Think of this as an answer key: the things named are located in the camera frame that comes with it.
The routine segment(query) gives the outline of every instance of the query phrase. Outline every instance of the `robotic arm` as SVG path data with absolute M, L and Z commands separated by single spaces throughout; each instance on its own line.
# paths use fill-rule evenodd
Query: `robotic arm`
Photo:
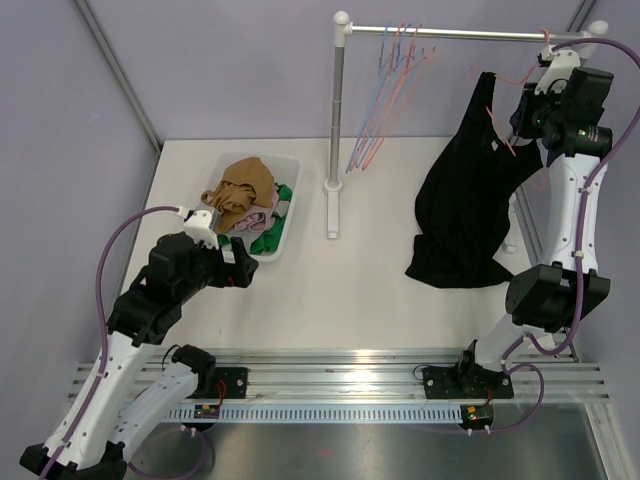
M 171 408 L 194 393 L 215 392 L 215 357 L 186 345 L 174 353 L 162 377 L 118 414 L 141 368 L 180 320 L 182 306 L 207 286 L 248 287 L 258 267 L 236 238 L 231 239 L 234 263 L 225 263 L 213 233 L 217 212 L 181 212 L 187 217 L 186 233 L 161 237 L 149 253 L 148 265 L 115 302 L 107 323 L 107 368 L 72 437 L 63 445 L 93 382 L 85 382 L 46 443 L 25 450 L 20 463 L 31 472 L 40 475 L 62 445 L 46 478 L 122 479 L 137 448 Z M 100 362 L 98 357 L 90 378 L 99 375 Z
M 489 392 L 493 398 L 513 398 L 501 366 L 503 355 L 525 335 L 540 338 L 571 326 L 577 306 L 576 257 L 584 272 L 581 318 L 609 293 L 610 281 L 598 276 L 595 255 L 598 194 L 606 166 L 588 187 L 584 212 L 580 198 L 587 178 L 612 148 L 611 130 L 598 122 L 613 75 L 581 67 L 579 54 L 571 49 L 554 52 L 547 47 L 538 62 L 547 71 L 538 83 L 524 86 L 510 123 L 515 136 L 541 139 L 547 150 L 552 202 L 544 257 L 511 280 L 507 313 L 487 336 L 461 353 L 455 366 L 423 369 L 429 399 L 486 399 Z M 579 214 L 584 215 L 580 231 Z M 576 248 L 577 238 L 582 238 L 581 248 Z

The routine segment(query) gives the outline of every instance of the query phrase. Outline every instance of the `laundry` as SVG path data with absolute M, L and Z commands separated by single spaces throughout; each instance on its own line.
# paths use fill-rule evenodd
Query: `laundry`
M 493 259 L 509 231 L 509 197 L 542 167 L 536 142 L 513 147 L 494 131 L 495 74 L 481 74 L 460 128 L 418 193 L 421 230 L 406 274 L 438 288 L 497 285 L 513 275 Z
M 273 222 L 275 220 L 272 215 L 275 208 L 277 208 L 279 203 L 278 200 L 278 190 L 274 187 L 271 197 L 271 207 L 260 207 L 255 204 L 251 205 L 244 217 L 242 217 L 233 228 L 239 232 L 248 230 L 250 232 L 262 233 L 265 230 L 269 230 L 273 226 Z
M 274 178 L 258 157 L 249 157 L 227 167 L 215 191 L 207 190 L 202 203 L 220 214 L 217 233 L 224 233 L 249 210 L 251 204 L 272 208 Z
M 242 240 L 245 249 L 252 255 L 275 252 L 280 244 L 285 217 L 289 211 L 292 197 L 293 191 L 291 188 L 287 185 L 276 183 L 274 198 L 276 198 L 277 203 L 270 218 L 271 226 L 264 232 L 256 232 L 250 231 L 248 228 L 239 230 L 238 225 L 234 225 L 226 235 L 218 235 L 218 243 L 221 247 L 224 247 L 231 243 L 230 238 L 237 237 Z

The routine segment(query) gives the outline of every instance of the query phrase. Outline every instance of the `clothes rack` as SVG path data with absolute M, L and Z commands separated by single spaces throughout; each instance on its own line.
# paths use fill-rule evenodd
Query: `clothes rack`
M 602 36 L 607 32 L 608 25 L 603 21 L 593 22 L 587 31 L 579 33 L 550 34 L 517 33 L 517 32 L 484 32 L 474 30 L 449 30 L 433 28 L 399 28 L 354 25 L 347 12 L 337 12 L 333 16 L 334 23 L 334 60 L 333 60 L 333 98 L 331 110 L 331 143 L 329 148 L 329 176 L 324 181 L 324 192 L 327 195 L 327 237 L 337 239 L 340 232 L 340 192 L 342 181 L 338 173 L 340 161 L 340 121 L 342 113 L 342 84 L 344 76 L 344 54 L 347 37 L 350 35 L 383 35 L 397 32 L 427 38 L 450 38 L 458 40 L 485 40 L 501 42 L 537 42 L 559 43 L 577 38 Z

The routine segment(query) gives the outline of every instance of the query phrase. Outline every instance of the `green cloth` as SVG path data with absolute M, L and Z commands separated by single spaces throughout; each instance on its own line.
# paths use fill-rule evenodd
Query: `green cloth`
M 284 184 L 279 185 L 276 183 L 276 187 L 278 188 L 278 198 L 283 202 L 290 202 L 293 197 L 293 191 Z M 265 231 L 251 244 L 249 253 L 251 255 L 261 255 L 263 253 L 275 252 L 280 244 L 280 237 L 282 237 L 282 230 L 284 229 L 284 222 L 286 218 L 286 215 L 282 218 L 276 217 L 273 227 Z M 221 234 L 218 235 L 218 243 L 222 248 L 229 245 L 231 241 L 229 240 L 229 237 Z

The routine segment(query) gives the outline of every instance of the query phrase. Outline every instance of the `white table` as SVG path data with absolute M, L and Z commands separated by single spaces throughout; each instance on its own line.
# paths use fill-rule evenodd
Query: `white table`
M 390 138 L 366 172 L 343 176 L 338 240 L 326 238 L 328 139 L 185 140 L 165 143 L 147 207 L 194 207 L 223 152 L 286 154 L 305 162 L 299 200 L 282 257 L 262 264 L 247 290 L 209 288 L 190 300 L 165 345 L 203 348 L 394 349 L 465 347 L 504 313 L 507 284 L 438 290 L 404 275 L 418 232 L 415 196 L 448 138 Z M 346 162 L 353 140 L 341 145 Z M 169 213 L 142 222 L 128 285 L 156 240 L 181 231 Z M 497 260 L 528 268 L 517 251 Z

